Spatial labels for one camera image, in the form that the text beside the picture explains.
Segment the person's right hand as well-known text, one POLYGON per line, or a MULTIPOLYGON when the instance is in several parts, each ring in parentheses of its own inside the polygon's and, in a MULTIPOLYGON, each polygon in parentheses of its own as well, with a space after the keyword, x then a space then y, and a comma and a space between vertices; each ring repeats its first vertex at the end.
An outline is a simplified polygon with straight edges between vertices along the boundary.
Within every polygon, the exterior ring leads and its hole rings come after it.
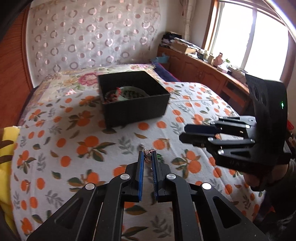
POLYGON ((289 164, 276 165, 272 171, 262 177, 251 174, 243 174, 245 183, 252 191, 282 192, 284 190, 295 191, 295 160, 289 164))

